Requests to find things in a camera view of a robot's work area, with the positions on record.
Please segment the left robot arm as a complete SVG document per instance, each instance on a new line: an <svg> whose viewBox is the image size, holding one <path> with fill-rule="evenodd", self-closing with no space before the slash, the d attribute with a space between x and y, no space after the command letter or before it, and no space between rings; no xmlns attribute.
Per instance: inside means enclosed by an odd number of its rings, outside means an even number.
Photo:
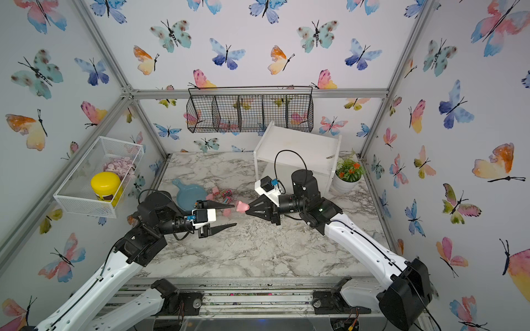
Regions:
<svg viewBox="0 0 530 331"><path fill-rule="evenodd" d="M164 310L184 314L185 299L166 279L157 280L143 294L103 317L97 314L119 289L167 245L166 236L197 234L200 239L231 228L215 226L217 210L228 205L197 201L192 210L182 210L166 191L146 190L146 197L132 214L137 225L111 246L102 266L61 307L37 325L24 330L128 330Z"/></svg>

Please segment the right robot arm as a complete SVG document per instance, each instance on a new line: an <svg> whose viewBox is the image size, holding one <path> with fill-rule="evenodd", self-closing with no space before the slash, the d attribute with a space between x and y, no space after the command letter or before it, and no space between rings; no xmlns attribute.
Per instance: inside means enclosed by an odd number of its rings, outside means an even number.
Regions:
<svg viewBox="0 0 530 331"><path fill-rule="evenodd" d="M291 175L293 193L283 193L280 182L269 176L255 182L259 197L247 215L274 224L282 215L297 213L307 225L350 252L375 277L380 289L362 288L348 279L339 286L339 298L352 308L379 310L399 330L410 330L432 301L428 268L385 248L368 236L334 202L321 196L310 170Z"/></svg>

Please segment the pink toy car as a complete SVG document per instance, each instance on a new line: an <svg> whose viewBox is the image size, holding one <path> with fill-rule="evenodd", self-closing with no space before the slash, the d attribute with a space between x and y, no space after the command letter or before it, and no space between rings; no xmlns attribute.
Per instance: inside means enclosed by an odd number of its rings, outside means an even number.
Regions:
<svg viewBox="0 0 530 331"><path fill-rule="evenodd" d="M223 204L232 204L233 202L233 193L232 190L223 190L221 192Z"/></svg>

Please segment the teal plastic paddle plate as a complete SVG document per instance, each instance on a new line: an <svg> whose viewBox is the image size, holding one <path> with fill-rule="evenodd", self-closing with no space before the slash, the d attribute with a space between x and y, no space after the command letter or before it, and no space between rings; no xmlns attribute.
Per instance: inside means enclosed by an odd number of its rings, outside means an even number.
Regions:
<svg viewBox="0 0 530 331"><path fill-rule="evenodd" d="M175 201L182 210L193 210L197 201L203 201L207 192L202 186L196 184L185 185L179 179L172 180L172 184L178 188Z"/></svg>

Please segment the white two-tier shelf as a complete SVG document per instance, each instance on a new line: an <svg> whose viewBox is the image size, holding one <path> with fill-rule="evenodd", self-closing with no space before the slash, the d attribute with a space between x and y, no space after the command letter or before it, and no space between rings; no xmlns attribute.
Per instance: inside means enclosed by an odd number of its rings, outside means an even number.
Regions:
<svg viewBox="0 0 530 331"><path fill-rule="evenodd" d="M279 178L288 193L293 192L291 173L308 169L317 179L322 196L327 197L340 153L342 138L332 138L281 128L270 122L253 151L255 179Z"/></svg>

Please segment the potted plant with flowers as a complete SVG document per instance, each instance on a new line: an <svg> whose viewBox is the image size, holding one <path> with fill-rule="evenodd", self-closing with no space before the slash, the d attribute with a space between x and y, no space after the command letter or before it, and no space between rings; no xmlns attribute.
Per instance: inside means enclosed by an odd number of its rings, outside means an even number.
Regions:
<svg viewBox="0 0 530 331"><path fill-rule="evenodd" d="M341 194L350 193L366 173L355 154L341 157L332 180L334 189Z"/></svg>

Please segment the pink round chips pile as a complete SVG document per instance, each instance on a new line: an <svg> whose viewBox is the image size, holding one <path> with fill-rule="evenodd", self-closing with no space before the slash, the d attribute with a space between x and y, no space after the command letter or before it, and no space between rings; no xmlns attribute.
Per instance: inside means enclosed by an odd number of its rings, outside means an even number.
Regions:
<svg viewBox="0 0 530 331"><path fill-rule="evenodd" d="M127 177L131 177L135 174L136 165L133 160L129 157L119 157L111 159L109 162L104 164L104 172L115 173L121 180Z"/></svg>

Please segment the yellow lidded jar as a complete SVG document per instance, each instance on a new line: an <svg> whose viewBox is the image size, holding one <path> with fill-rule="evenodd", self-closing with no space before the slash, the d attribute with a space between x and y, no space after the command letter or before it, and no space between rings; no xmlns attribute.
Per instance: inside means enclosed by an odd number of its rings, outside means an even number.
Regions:
<svg viewBox="0 0 530 331"><path fill-rule="evenodd" d="M91 188L98 200L110 202L115 208L122 194L121 179L112 172L100 172L91 179Z"/></svg>

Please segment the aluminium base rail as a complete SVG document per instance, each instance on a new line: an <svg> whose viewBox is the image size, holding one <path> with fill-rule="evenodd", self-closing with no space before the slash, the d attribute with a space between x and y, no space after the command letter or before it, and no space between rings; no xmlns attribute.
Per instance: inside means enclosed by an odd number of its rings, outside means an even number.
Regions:
<svg viewBox="0 0 530 331"><path fill-rule="evenodd" d="M421 324L425 309L407 304L373 277L135 277L118 288L88 330L131 330L203 319L381 317L394 330Z"/></svg>

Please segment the white mesh wall basket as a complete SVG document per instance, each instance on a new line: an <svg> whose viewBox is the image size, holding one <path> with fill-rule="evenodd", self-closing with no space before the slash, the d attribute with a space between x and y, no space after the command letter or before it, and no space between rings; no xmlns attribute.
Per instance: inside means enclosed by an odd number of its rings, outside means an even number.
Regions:
<svg viewBox="0 0 530 331"><path fill-rule="evenodd" d="M143 155L140 144L98 137L53 197L64 212L116 218Z"/></svg>

